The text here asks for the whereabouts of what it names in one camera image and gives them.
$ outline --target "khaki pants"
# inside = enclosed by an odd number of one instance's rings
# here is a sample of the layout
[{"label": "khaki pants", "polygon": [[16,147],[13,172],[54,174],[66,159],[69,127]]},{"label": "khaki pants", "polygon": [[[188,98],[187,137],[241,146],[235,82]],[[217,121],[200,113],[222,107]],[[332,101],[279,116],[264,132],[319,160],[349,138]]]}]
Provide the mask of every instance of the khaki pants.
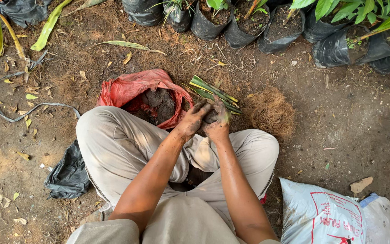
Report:
[{"label": "khaki pants", "polygon": [[[79,148],[97,194],[107,202],[103,210],[115,207],[126,187],[148,163],[168,134],[112,106],[96,107],[79,119],[76,126]],[[277,140],[257,129],[231,133],[230,140],[249,184],[261,199],[273,176],[279,153]],[[185,143],[169,180],[183,182],[189,164],[214,173],[191,191],[174,191],[167,186],[161,201],[179,195],[199,197],[232,225],[222,190],[218,152],[209,138],[195,135]]]}]

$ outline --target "dirty hand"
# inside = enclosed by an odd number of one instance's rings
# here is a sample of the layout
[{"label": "dirty hand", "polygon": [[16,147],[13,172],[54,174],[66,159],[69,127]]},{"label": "dirty hand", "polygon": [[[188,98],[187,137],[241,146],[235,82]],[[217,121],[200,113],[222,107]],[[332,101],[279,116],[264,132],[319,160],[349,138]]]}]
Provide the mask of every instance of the dirty hand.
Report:
[{"label": "dirty hand", "polygon": [[209,139],[217,144],[222,140],[230,139],[230,113],[227,112],[224,103],[217,95],[213,97],[213,109],[218,113],[217,120],[211,124],[203,122],[201,128]]},{"label": "dirty hand", "polygon": [[171,133],[177,133],[185,142],[190,140],[201,127],[202,119],[210,110],[211,105],[207,103],[206,99],[203,99],[187,111],[185,117]]}]

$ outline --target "dark soil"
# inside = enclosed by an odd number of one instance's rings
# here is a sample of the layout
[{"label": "dark soil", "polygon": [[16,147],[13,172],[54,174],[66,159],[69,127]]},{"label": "dark soil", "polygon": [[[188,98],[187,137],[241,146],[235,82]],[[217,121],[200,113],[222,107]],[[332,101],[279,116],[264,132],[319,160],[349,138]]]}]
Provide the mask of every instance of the dark soil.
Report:
[{"label": "dark soil", "polygon": [[[365,28],[361,26],[352,26],[348,29],[346,38],[354,39],[359,36],[365,35],[367,32]],[[355,43],[354,47],[348,47],[348,55],[350,56],[351,63],[355,63],[357,59],[362,57],[368,51],[368,40],[361,40],[361,43]]]},{"label": "dark soil", "polygon": [[286,36],[293,35],[302,30],[302,18],[300,14],[291,18],[286,25],[283,25],[284,20],[287,19],[289,6],[277,8],[276,13],[273,16],[272,23],[270,24],[267,38],[270,42],[279,40]]},{"label": "dark soil", "polygon": [[216,14],[215,17],[213,17],[213,8],[210,8],[207,5],[206,1],[199,1],[199,8],[203,15],[214,25],[222,25],[226,22],[228,22],[230,18],[230,7],[228,9],[222,9]]},{"label": "dark soil", "polygon": [[258,36],[263,32],[263,27],[269,22],[269,15],[261,11],[253,12],[251,17],[245,19],[247,11],[251,8],[252,1],[239,1],[236,5],[236,21],[239,29],[248,35]]}]

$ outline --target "black plastic bag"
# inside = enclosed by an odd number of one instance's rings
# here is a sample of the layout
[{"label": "black plastic bag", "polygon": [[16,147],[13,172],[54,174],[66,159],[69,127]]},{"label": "black plastic bag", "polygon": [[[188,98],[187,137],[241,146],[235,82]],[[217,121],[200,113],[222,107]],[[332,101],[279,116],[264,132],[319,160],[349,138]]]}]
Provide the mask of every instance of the black plastic bag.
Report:
[{"label": "black plastic bag", "polygon": [[269,32],[269,27],[274,19],[276,9],[285,7],[285,6],[291,6],[291,4],[284,4],[280,5],[270,13],[270,19],[269,19],[269,24],[267,25],[266,30],[263,32],[263,35],[258,39],[257,44],[258,44],[258,50],[260,50],[263,53],[277,53],[280,51],[284,51],[294,40],[297,39],[297,37],[300,36],[300,34],[304,30],[305,26],[305,14],[303,11],[299,11],[300,17],[302,19],[302,29],[301,31],[295,33],[294,35],[286,36],[281,39],[275,40],[270,42],[269,39],[267,38],[267,33]]},{"label": "black plastic bag", "polygon": [[234,7],[232,7],[231,4],[229,6],[229,9],[230,18],[228,19],[228,21],[223,23],[222,25],[215,25],[210,22],[201,12],[201,10],[199,9],[198,2],[195,7],[195,15],[191,25],[192,33],[198,38],[203,39],[205,41],[213,40],[216,36],[219,35],[219,33],[225,28],[225,26],[230,23],[231,19],[234,17]]},{"label": "black plastic bag", "polygon": [[169,13],[166,18],[166,22],[172,26],[172,28],[178,32],[185,32],[191,26],[192,17],[194,15],[193,5],[192,4],[189,9],[185,11],[181,11],[177,5],[169,5],[166,7],[168,3],[163,3],[163,8],[165,9],[165,16]]},{"label": "black plastic bag", "polygon": [[316,43],[341,30],[348,23],[332,25],[324,23],[321,19],[316,21],[316,10],[314,9],[305,22],[305,30],[303,31],[302,36],[310,43]]},{"label": "black plastic bag", "polygon": [[52,0],[43,0],[43,4],[40,5],[35,2],[35,0],[3,0],[0,2],[0,14],[22,28],[37,25],[48,16],[48,5]]},{"label": "black plastic bag", "polygon": [[45,187],[51,189],[50,198],[76,198],[87,193],[90,186],[87,169],[75,140],[64,153],[61,161],[46,177]]},{"label": "black plastic bag", "polygon": [[[269,7],[264,4],[264,9],[270,13]],[[246,46],[247,44],[254,41],[258,36],[260,36],[263,31],[261,31],[257,36],[253,36],[250,34],[246,34],[244,31],[239,29],[239,25],[237,24],[236,17],[233,14],[231,19],[231,23],[225,29],[225,40],[227,40],[228,44],[231,48],[241,48]]]},{"label": "black plastic bag", "polygon": [[121,0],[121,2],[124,11],[129,14],[129,21],[138,25],[155,26],[163,20],[163,5],[156,5],[162,3],[159,0]]}]

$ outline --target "soil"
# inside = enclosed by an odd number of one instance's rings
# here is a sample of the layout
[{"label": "soil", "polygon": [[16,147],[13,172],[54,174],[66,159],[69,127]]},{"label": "soil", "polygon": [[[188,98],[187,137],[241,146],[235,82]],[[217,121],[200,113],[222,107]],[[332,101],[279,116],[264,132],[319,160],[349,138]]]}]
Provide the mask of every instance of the soil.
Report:
[{"label": "soil", "polygon": [[[49,12],[61,2],[54,0]],[[62,15],[81,4],[82,1],[68,4]],[[364,198],[376,192],[390,200],[390,74],[380,75],[369,65],[318,69],[310,58],[313,45],[302,37],[282,53],[261,53],[255,42],[234,50],[223,36],[210,42],[198,40],[190,32],[176,33],[169,25],[163,28],[133,26],[127,14],[117,11],[122,8],[120,1],[106,1],[71,16],[59,17],[55,30],[61,29],[67,35],[57,31],[50,34],[46,49],[53,55],[46,57],[53,60],[33,70],[26,83],[19,78],[10,79],[20,85],[13,96],[7,94],[13,92],[10,84],[0,82],[0,101],[3,102],[0,108],[4,113],[16,118],[19,114],[11,109],[16,104],[19,110],[30,108],[24,91],[34,86],[34,81],[43,87],[53,86],[50,89],[53,98],[40,88],[36,94],[39,99],[32,102],[66,103],[78,108],[81,115],[95,107],[103,81],[148,69],[164,69],[179,85],[188,84],[193,75],[218,84],[221,90],[239,100],[244,114],[250,113],[245,109],[250,99],[247,96],[264,91],[265,84],[269,84],[284,93],[297,115],[293,138],[279,144],[274,179],[263,205],[279,237],[283,227],[279,177],[353,196],[349,185],[372,176],[373,183],[356,197]],[[30,46],[37,40],[43,25],[27,30],[13,26],[16,34],[28,36],[19,38],[19,42],[34,60],[43,51],[32,51]],[[148,45],[167,56],[108,44],[94,46],[99,42],[122,40],[122,33],[127,41]],[[4,72],[6,56],[16,58],[17,54],[8,30],[4,29],[3,34],[7,46],[0,58],[0,77],[23,70],[17,59],[16,65]],[[123,64],[130,51],[132,59]],[[191,61],[200,55],[211,60],[200,59],[193,65]],[[207,70],[218,61],[229,61],[239,67],[241,63],[252,66],[251,69],[245,66],[244,71],[229,72],[229,66]],[[79,75],[81,70],[85,71],[87,81],[79,82],[83,80]],[[0,244],[65,243],[71,230],[102,207],[104,200],[98,197],[94,187],[78,199],[46,200],[49,195],[49,190],[43,187],[49,174],[46,168],[55,167],[76,138],[77,120],[71,109],[56,106],[44,112],[40,107],[30,114],[30,119],[32,123],[26,129],[23,119],[10,123],[0,116],[0,194],[11,199],[15,192],[20,194],[8,208],[0,205]],[[248,128],[251,125],[245,116],[232,117],[230,132]],[[34,129],[38,130],[36,141],[32,136]],[[24,160],[16,151],[29,154],[30,160]],[[16,223],[13,221],[16,218],[24,218],[28,223]]]},{"label": "soil", "polygon": [[237,3],[235,12],[237,25],[239,29],[248,35],[258,36],[264,30],[264,26],[269,23],[269,15],[261,11],[253,12],[252,16],[248,19],[245,18],[245,14],[251,8],[252,1],[248,2],[241,0]]},{"label": "soil", "polygon": [[[363,28],[361,26],[351,26],[348,29],[347,34],[345,36],[346,36],[346,38],[350,38],[352,40],[356,37],[363,36],[366,33],[367,32],[365,31],[365,28]],[[355,63],[355,61],[358,60],[363,55],[365,55],[367,53],[367,51],[368,51],[368,40],[367,39],[361,40],[360,44],[355,43],[353,48],[348,47],[348,55],[350,57],[351,63]]]},{"label": "soil", "polygon": [[295,15],[295,17],[292,17],[286,25],[283,25],[284,20],[287,19],[288,8],[289,6],[284,6],[276,9],[276,13],[273,16],[272,23],[270,24],[267,33],[267,38],[270,42],[302,31],[302,18],[300,14]]},{"label": "soil", "polygon": [[212,16],[213,8],[210,8],[205,0],[199,0],[199,9],[206,19],[217,26],[228,22],[230,19],[230,7],[219,10],[215,17]]}]

